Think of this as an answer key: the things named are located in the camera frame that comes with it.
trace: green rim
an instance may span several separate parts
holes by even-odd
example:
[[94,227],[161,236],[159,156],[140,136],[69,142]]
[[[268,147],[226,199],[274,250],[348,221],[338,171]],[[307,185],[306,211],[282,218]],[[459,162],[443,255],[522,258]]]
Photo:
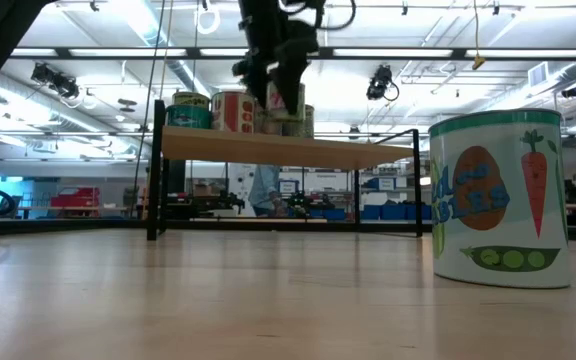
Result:
[[494,110],[448,119],[431,126],[428,132],[433,138],[456,130],[487,125],[538,123],[559,127],[560,119],[560,113],[545,109]]

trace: carrot illustration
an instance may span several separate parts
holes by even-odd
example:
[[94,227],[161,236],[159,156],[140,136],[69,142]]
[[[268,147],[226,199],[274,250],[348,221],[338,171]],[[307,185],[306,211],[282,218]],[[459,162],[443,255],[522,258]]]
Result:
[[544,202],[546,199],[546,178],[548,175],[548,163],[543,153],[537,152],[536,144],[544,139],[537,135],[537,130],[532,133],[526,131],[521,141],[530,144],[530,152],[521,157],[521,167],[524,171],[530,211],[535,222],[537,237],[541,235],[541,222],[544,215]]

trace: pea pod illustration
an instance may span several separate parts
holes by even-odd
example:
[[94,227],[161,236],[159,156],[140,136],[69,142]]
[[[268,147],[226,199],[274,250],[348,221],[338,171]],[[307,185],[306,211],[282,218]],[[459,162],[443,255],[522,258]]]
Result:
[[516,246],[480,246],[461,249],[478,266],[494,271],[541,271],[555,262],[561,249],[535,249]]
[[[430,168],[430,178],[432,180],[432,186],[437,186],[439,182],[439,167],[437,167],[437,163],[435,159],[431,161],[432,167]],[[432,204],[432,216],[433,219],[439,218],[439,201],[435,201]],[[432,253],[435,259],[439,259],[441,254],[444,252],[444,243],[446,239],[446,233],[444,230],[444,224],[438,223],[433,225],[432,227]]]

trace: green peas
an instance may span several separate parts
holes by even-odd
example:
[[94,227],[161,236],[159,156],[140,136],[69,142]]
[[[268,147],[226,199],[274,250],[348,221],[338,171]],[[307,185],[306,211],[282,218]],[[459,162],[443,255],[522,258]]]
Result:
[[524,263],[524,256],[517,250],[510,250],[504,254],[504,264],[509,268],[519,268]]
[[499,254],[495,250],[486,249],[479,256],[486,265],[499,265]]
[[533,267],[540,268],[546,264],[546,258],[539,251],[533,251],[528,255],[528,263]]
[[461,249],[472,261],[487,270],[530,272],[548,268],[560,249],[534,249],[513,246],[480,246]]

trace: large can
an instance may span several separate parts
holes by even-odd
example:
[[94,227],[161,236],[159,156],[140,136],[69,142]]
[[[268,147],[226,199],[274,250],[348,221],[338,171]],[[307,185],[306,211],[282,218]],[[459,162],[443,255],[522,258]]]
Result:
[[282,135],[312,139],[315,134],[314,111],[314,107],[306,105],[304,121],[284,122]]
[[258,101],[255,101],[255,134],[281,135],[281,125],[268,115]]
[[297,114],[290,115],[288,109],[286,109],[283,98],[277,90],[277,86],[275,86],[275,83],[272,81],[268,82],[268,91],[266,94],[266,110],[268,110],[268,114],[275,121],[303,122],[306,106],[306,86],[304,84],[299,84],[298,96]]
[[192,105],[208,109],[210,106],[210,99],[199,93],[188,91],[178,91],[172,96],[173,105]]
[[212,114],[208,109],[192,105],[172,105],[166,110],[169,126],[211,129]]
[[228,91],[212,97],[212,128],[215,130],[253,133],[255,98],[243,92]]
[[435,274],[509,287],[570,285],[560,118],[518,109],[430,127]]

